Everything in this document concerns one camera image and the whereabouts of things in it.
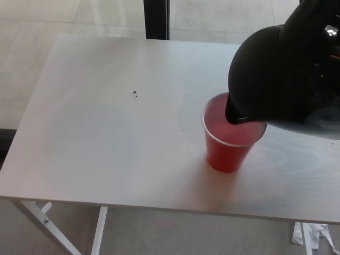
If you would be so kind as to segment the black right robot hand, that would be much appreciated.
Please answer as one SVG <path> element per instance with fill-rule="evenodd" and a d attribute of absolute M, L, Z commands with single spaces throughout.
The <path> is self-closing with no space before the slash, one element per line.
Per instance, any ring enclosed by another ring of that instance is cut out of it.
<path fill-rule="evenodd" d="M 299 64 L 339 85 L 339 1 L 300 1 L 279 38 Z"/>

